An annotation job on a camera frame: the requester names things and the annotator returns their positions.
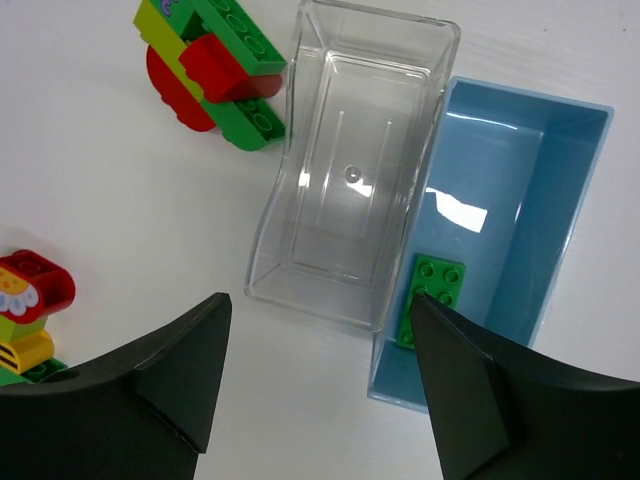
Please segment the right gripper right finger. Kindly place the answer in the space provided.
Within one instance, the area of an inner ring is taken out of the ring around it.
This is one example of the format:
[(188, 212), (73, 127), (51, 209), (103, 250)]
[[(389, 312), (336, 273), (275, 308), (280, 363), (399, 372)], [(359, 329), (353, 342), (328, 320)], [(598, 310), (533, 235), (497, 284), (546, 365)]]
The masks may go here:
[(638, 478), (637, 382), (542, 355), (427, 294), (410, 319), (444, 478)]

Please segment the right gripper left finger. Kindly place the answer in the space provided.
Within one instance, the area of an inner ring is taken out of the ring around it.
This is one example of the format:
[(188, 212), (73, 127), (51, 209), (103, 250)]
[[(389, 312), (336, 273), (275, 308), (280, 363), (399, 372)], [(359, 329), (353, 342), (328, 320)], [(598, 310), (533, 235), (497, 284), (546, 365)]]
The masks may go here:
[(231, 326), (215, 293), (38, 384), (1, 389), (4, 479), (191, 479), (209, 445)]

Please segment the green lego plate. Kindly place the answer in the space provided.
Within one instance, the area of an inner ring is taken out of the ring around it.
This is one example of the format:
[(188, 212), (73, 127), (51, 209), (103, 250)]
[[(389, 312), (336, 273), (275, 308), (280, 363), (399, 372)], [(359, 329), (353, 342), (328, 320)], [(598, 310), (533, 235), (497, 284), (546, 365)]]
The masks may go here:
[(454, 308), (460, 297), (466, 266), (457, 261), (425, 254), (415, 254), (409, 286), (401, 308), (396, 344), (414, 349), (410, 307), (416, 295), (429, 295), (447, 307)]

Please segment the lego cluster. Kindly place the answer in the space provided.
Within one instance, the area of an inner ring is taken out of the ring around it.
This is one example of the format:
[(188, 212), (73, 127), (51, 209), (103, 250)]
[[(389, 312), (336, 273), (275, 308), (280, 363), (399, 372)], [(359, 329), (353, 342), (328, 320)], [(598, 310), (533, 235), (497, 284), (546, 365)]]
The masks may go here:
[(237, 1), (143, 1), (133, 20), (147, 46), (149, 79), (176, 118), (196, 132), (258, 151), (285, 125), (268, 103), (285, 58)]

